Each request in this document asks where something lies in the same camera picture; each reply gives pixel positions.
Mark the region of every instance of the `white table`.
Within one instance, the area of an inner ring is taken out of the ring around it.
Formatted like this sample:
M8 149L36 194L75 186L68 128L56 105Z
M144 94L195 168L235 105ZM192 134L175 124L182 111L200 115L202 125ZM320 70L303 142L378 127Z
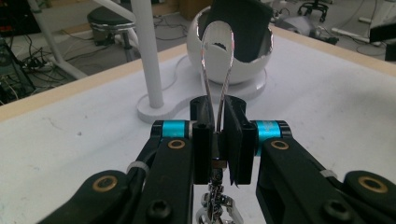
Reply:
M247 117L285 120L340 180L366 170L396 182L395 65L273 30L267 85L247 102ZM185 46L160 53L162 71L185 54ZM149 138L150 124L135 108L146 92L141 69L139 61L127 63L0 106L0 223L35 223L89 176L125 171ZM177 119L188 114L186 108ZM258 164L252 185L225 187L245 223L263 223L254 193ZM195 188L194 213L205 191Z

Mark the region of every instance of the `chair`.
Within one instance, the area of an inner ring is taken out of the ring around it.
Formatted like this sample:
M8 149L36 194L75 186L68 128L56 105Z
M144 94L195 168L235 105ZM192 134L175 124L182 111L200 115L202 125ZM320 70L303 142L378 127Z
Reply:
M131 10L131 4L121 3L122 7ZM124 42L126 61L134 59L133 48L129 43L128 29L134 28L134 22L129 21L106 7L98 7L87 16L93 32L96 46L114 44L114 36L121 35Z
M320 17L320 21L324 22L326 20L326 15L327 15L327 10L329 10L329 7L321 4L319 2L319 0L315 0L315 2L313 3L303 3L299 8L297 13L301 16L303 14L302 12L302 8L306 8L305 11L305 16L310 15L312 13L312 10L317 10L317 11L321 11L322 15Z

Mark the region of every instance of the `white sphere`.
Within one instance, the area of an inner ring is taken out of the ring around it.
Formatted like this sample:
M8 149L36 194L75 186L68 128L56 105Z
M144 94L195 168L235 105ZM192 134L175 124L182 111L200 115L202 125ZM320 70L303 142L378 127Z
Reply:
M199 38L200 29L203 29L205 25L205 21L208 15L210 7L204 8L201 12L199 12L194 20L191 23L189 33L187 35L187 52L191 61L192 66L197 69L197 71L201 71L201 44L202 41ZM271 52L273 50L273 35L271 30L268 28L267 33L262 40L262 45L260 48L260 53L257 59L253 60L250 63L242 63L237 59L233 59L233 68L230 74L230 84L238 84L241 82L248 81L256 76L264 75L263 69L264 66L267 65L268 60L270 59ZM207 68L206 70L210 71L207 73L208 78L211 81L222 83L225 74L224 71L227 68L224 68L220 65L212 66Z

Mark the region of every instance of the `brass screw hole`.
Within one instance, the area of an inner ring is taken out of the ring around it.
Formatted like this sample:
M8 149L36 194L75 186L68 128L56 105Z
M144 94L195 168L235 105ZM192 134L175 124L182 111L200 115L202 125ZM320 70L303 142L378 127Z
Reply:
M388 192L388 187L384 183L370 176L363 175L359 177L358 181L364 188L376 193Z
M103 193L114 189L114 187L117 185L117 182L118 180L114 175L104 175L93 182L92 188L97 192Z
M181 140L172 140L168 143L168 147L172 148L172 149L181 149L184 146L186 146L186 143L184 143Z
M271 142L271 146L281 150L289 149L289 145L287 143L278 140Z

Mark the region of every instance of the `floor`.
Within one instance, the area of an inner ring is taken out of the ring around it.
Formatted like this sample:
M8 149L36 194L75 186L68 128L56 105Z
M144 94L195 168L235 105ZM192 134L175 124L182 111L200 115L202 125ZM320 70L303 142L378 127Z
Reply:
M298 16L298 7L305 1L279 1L275 0L272 7L280 16ZM372 18L375 11L376 1L367 0L334 0L332 4L327 3L329 11L325 22L320 22L320 14L313 12L309 16L312 24L318 28L321 36L335 36L339 38L338 47L357 51L379 60L385 59L385 44L373 46L362 43L351 37L344 35L335 35L332 28L347 30L357 35L367 35L369 24L358 21L359 17ZM48 20L49 26L57 27ZM162 51L172 48L186 42L188 27L191 22L183 19L178 13L163 17L154 18L154 27L157 37L157 49ZM55 39L58 42L61 53L64 58L80 69L87 75L94 75L98 72L107 70L114 66L126 63L124 50L121 44L110 46L95 46L92 41L92 32L82 32L72 35L55 32ZM36 89L31 94L50 90L74 79L64 71L52 66L48 57L50 50L46 47L42 35L18 36L12 46L14 53L20 60L26 60L30 54L34 54L37 59L44 60L42 67L35 68L35 71L28 73Z

